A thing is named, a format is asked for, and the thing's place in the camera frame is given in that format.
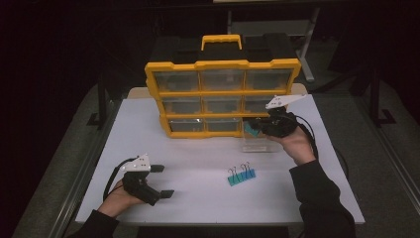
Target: organizer handle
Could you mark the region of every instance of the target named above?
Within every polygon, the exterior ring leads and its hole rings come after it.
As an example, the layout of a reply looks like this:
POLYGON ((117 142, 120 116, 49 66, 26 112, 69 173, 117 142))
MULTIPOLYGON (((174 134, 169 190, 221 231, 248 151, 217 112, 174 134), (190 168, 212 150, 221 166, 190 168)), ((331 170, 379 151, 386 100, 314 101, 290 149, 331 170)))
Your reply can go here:
POLYGON ((204 51, 204 45, 206 45, 206 43, 229 43, 229 42, 237 42, 239 50, 242 49, 240 35, 211 35, 211 36, 203 36, 203 40, 201 42, 201 51, 204 51))

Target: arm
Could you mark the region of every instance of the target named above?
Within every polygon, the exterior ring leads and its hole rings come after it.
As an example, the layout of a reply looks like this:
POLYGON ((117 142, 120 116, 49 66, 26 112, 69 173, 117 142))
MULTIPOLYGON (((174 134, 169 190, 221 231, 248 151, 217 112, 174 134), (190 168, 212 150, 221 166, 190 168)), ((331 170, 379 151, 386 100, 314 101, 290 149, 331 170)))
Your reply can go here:
POLYGON ((355 220, 340 202, 339 188, 328 179, 315 159, 305 133, 297 128, 284 138, 267 136, 278 142, 294 160, 297 167, 290 170, 300 214, 305 227, 305 238, 356 237, 355 220))
POLYGON ((92 210, 83 226, 68 238, 112 238, 112 234, 119 223, 116 217, 129 207, 143 203, 141 200, 129 195, 122 185, 122 181, 119 180, 99 208, 92 210))

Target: black cable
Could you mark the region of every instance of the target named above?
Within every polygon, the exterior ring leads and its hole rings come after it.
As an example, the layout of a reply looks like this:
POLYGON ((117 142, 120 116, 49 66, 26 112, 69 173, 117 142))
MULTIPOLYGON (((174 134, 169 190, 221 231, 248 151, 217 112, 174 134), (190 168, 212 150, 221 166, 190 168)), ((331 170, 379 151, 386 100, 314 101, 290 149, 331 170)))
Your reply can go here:
POLYGON ((108 193, 108 195, 109 195, 109 194, 111 194, 113 191, 115 191, 116 189, 118 189, 118 188, 120 188, 120 187, 122 187, 122 185, 119 185, 119 186, 117 186, 117 187, 114 187, 114 189, 112 189, 112 190, 108 193))
POLYGON ((108 182, 107 182, 107 184, 106 184, 106 186, 105 186, 105 190, 104 190, 104 194, 103 194, 103 200, 105 200, 105 199, 108 197, 109 193, 111 193, 112 191, 114 191, 114 190, 112 190, 111 192, 108 192, 108 191, 109 191, 109 188, 111 187, 112 182, 114 181, 114 178, 115 178, 115 176, 117 175, 117 173, 118 173, 118 171, 120 170, 120 168, 121 168, 124 164, 126 164, 127 162, 131 162, 131 161, 133 161, 133 160, 135 160, 135 159, 136 159, 136 158, 127 159, 127 160, 123 161, 120 165, 118 165, 116 168, 114 168, 114 171, 112 172, 112 174, 111 174, 111 176, 109 177, 108 182))
POLYGON ((312 138, 314 139, 314 141, 315 141, 315 133, 314 133, 314 130, 312 129, 312 127, 311 127, 311 124, 309 124, 309 122, 308 121, 306 121, 303 117, 301 117, 301 116, 296 116, 297 118, 299 118, 299 119, 301 119, 301 120, 303 120, 305 123, 306 123, 306 125, 308 125, 308 127, 309 127, 309 129, 311 129, 311 134, 312 134, 312 138))
POLYGON ((298 124, 300 129, 302 129, 302 131, 308 136, 309 143, 311 144, 315 159, 318 160, 319 159, 318 147, 316 146, 315 133, 314 133, 314 130, 312 129, 311 124, 309 124, 309 122, 306 121, 303 117, 300 117, 300 116, 296 116, 296 117, 303 120, 308 125, 309 129, 311 130, 309 132, 308 128, 306 128, 303 124, 301 123, 298 124))

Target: black sleeve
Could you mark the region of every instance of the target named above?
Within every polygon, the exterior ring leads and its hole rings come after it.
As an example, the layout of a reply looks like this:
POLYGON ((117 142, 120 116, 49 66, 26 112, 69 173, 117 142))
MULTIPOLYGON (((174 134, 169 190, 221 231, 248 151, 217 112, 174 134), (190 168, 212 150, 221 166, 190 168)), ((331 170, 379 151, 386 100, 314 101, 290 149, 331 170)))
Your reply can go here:
POLYGON ((80 230, 68 236, 68 238, 112 238, 118 223, 118 220, 102 214, 97 210, 92 210, 92 213, 80 230))
POLYGON ((290 173, 296 197, 302 203, 305 238, 356 237, 355 219, 340 202, 339 188, 318 161, 293 168, 290 173))

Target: table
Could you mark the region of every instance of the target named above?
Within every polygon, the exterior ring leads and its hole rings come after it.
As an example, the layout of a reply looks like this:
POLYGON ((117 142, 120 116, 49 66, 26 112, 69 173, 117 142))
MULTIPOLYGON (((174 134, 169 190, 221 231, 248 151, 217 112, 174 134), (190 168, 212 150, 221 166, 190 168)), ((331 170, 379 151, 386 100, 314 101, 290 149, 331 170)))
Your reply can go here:
MULTIPOLYGON (((321 116, 311 95, 288 109, 309 121, 317 138, 320 163, 341 190, 341 201, 357 223, 364 217, 343 173, 321 116)), ((158 122, 151 98, 122 102, 107 143, 84 196, 76 222, 84 222, 102 202, 102 193, 113 169, 122 161, 147 153, 152 164, 164 165, 161 174, 150 174, 156 190, 174 189, 170 199, 155 206, 138 205, 118 219, 128 225, 288 225, 300 223, 289 169, 295 164, 282 150, 243 153, 241 138, 169 139, 158 122), (256 178, 230 186, 229 169, 249 162, 256 178)), ((116 182, 122 177, 119 172, 116 182)))

